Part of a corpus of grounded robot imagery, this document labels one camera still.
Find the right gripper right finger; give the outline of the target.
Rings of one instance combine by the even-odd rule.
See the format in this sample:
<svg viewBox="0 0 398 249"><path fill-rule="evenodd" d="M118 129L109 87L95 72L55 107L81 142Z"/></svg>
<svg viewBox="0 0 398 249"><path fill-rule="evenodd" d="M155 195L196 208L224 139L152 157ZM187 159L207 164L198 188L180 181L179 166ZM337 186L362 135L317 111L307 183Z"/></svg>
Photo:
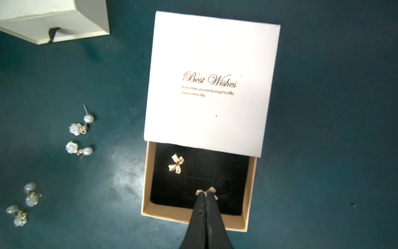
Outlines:
<svg viewBox="0 0 398 249"><path fill-rule="evenodd" d="M207 192L206 231L208 249L232 249L232 243L225 229L215 194Z"/></svg>

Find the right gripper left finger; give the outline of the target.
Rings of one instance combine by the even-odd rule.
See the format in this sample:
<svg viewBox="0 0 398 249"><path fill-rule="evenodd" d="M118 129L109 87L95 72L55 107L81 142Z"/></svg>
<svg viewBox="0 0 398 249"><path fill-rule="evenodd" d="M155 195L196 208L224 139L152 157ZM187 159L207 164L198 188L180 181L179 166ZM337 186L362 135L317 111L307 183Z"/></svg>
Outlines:
<svg viewBox="0 0 398 249"><path fill-rule="evenodd" d="M191 215L191 220L180 246L181 249L205 249L206 248L206 195L199 193Z"/></svg>

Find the gold bow earring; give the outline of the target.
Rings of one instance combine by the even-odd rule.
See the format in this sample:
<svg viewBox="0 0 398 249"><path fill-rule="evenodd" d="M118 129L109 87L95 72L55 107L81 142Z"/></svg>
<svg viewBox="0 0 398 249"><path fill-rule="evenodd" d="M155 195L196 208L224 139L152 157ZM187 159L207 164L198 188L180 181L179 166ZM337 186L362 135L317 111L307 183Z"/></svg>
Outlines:
<svg viewBox="0 0 398 249"><path fill-rule="evenodd" d="M174 171L176 174L180 174L181 165L184 163L184 158L182 156L179 157L177 154L174 154L172 156L172 160L174 161L174 164L168 165L169 171Z"/></svg>
<svg viewBox="0 0 398 249"><path fill-rule="evenodd" d="M216 189L214 187L210 187L207 190L198 189L195 192L195 195L198 196L199 194L204 194L205 196L207 196L208 193L213 193L215 200L218 200L218 197L216 196Z"/></svg>

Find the cream drawer jewelry box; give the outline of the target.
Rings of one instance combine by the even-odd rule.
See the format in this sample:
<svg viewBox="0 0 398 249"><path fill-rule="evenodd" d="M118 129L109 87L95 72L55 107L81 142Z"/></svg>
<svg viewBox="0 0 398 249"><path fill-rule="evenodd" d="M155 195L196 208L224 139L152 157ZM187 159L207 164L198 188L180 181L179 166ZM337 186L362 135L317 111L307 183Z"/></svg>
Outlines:
<svg viewBox="0 0 398 249"><path fill-rule="evenodd" d="M141 214L187 224L216 189L225 228L246 232L281 26L157 11ZM170 172L172 156L184 158Z"/></svg>

